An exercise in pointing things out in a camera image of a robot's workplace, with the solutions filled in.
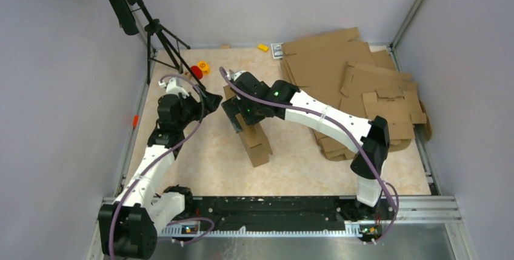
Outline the yellow block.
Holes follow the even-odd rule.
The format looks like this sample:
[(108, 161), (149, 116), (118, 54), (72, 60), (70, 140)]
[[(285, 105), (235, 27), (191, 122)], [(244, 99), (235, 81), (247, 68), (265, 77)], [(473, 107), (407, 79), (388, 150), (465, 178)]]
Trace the yellow block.
[(259, 44), (257, 48), (263, 52), (267, 52), (269, 50), (269, 47), (265, 44)]

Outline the cardboard box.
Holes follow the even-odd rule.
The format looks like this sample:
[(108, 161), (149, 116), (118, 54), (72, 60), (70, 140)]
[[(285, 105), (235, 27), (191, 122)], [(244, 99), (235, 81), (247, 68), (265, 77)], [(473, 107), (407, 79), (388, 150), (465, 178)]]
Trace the cardboard box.
[(259, 122), (255, 125), (247, 125), (242, 114), (236, 112), (236, 105), (230, 101), (232, 98), (237, 99), (235, 93), (228, 85), (225, 85), (223, 90), (225, 101), (222, 103), (222, 108), (239, 135), (252, 167), (257, 168), (269, 163), (273, 151), (264, 129)]

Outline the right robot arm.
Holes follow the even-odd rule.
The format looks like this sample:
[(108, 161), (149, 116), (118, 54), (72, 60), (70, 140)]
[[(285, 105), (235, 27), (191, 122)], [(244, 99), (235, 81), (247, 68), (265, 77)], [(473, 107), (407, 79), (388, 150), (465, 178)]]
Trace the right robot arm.
[(255, 125), (265, 118), (279, 118), (322, 133), (355, 154), (350, 168), (358, 179), (357, 214), (364, 219), (373, 218), (380, 210), (382, 195), (396, 207), (381, 179), (390, 147), (385, 118), (366, 119), (342, 112), (284, 80), (277, 80), (269, 87), (248, 71), (227, 72), (223, 67), (219, 71), (235, 94), (222, 107), (237, 132), (242, 130), (242, 124), (236, 115), (241, 115), (247, 125)]

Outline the small printed card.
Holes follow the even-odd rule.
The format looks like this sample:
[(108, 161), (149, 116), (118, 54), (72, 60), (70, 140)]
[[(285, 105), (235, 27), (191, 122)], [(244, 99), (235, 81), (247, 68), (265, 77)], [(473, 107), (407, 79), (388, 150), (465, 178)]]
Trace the small printed card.
[(273, 59), (281, 59), (284, 56), (282, 43), (272, 43), (270, 44), (270, 49), (272, 50)]

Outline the orange clip on frame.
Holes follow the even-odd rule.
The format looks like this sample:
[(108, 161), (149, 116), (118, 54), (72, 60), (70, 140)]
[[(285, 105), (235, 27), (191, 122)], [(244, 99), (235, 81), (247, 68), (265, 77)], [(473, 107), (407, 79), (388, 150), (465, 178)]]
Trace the orange clip on frame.
[(132, 124), (133, 128), (137, 127), (138, 121), (139, 121), (139, 116), (138, 115), (134, 115), (134, 117), (133, 117), (133, 124)]

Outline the yellow round toy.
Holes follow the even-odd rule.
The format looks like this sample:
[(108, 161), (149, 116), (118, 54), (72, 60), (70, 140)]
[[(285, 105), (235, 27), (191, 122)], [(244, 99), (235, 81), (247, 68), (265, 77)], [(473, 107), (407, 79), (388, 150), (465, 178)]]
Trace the yellow round toy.
[(203, 75), (209, 75), (210, 74), (210, 65), (205, 61), (199, 61), (197, 63), (197, 66), (202, 71)]

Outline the stack of cardboard blanks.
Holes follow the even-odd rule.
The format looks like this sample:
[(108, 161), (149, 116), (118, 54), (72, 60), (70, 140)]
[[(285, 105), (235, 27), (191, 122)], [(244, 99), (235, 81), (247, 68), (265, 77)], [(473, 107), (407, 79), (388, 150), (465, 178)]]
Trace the stack of cardboard blanks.
[(357, 27), (285, 42), (281, 51), (284, 76), (311, 97), (351, 116), (386, 119), (392, 152), (429, 121), (412, 75), (397, 71), (388, 51), (371, 51)]

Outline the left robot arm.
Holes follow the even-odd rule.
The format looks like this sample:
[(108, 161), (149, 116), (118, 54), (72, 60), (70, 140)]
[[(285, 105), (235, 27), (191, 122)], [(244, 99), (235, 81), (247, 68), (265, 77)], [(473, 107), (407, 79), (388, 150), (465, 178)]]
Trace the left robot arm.
[(149, 259), (158, 233), (175, 216), (183, 220), (192, 216), (194, 203), (184, 194), (157, 196), (156, 189), (189, 139), (185, 128), (217, 111), (222, 101), (221, 95), (205, 90), (198, 94), (195, 99), (183, 90), (169, 91), (158, 99), (158, 118), (137, 171), (122, 193), (98, 213), (102, 252), (110, 259)]

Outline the red round toy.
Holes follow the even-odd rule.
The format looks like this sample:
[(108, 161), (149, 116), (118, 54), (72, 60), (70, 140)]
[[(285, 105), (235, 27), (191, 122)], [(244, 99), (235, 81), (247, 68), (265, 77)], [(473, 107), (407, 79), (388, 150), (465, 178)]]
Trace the red round toy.
[(204, 74), (203, 74), (202, 70), (197, 65), (191, 66), (190, 69), (191, 69), (192, 74), (197, 79), (202, 79), (203, 78)]

